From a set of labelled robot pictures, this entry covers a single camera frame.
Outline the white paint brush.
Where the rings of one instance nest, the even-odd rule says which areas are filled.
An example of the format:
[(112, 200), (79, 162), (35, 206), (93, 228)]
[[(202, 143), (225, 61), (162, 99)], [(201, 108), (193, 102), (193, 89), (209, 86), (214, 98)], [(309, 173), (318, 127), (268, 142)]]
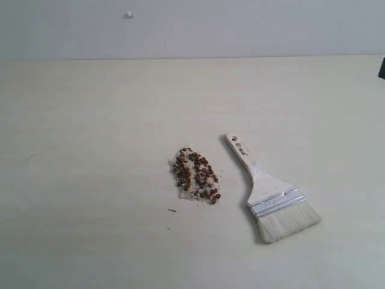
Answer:
[(257, 221), (264, 243), (275, 243), (321, 221), (300, 189), (261, 169), (238, 135), (227, 133), (226, 141), (250, 176), (247, 206)]

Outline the brown beads and white powder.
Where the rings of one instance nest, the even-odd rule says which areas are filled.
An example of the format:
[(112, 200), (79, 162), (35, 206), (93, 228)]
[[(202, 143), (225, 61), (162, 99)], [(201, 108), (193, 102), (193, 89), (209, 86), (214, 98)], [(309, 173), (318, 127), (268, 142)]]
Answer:
[(209, 160), (190, 146), (183, 146), (168, 161), (179, 199), (208, 205), (220, 202), (220, 177)]

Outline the white wall plug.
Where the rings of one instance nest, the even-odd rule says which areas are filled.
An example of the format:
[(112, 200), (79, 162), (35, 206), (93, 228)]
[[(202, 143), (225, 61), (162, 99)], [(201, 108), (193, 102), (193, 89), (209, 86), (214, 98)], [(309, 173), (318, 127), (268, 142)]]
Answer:
[(124, 18), (125, 19), (132, 19), (132, 18), (134, 18), (135, 17), (135, 15), (131, 12), (131, 11), (128, 11), (128, 12), (126, 12), (125, 14), (124, 14)]

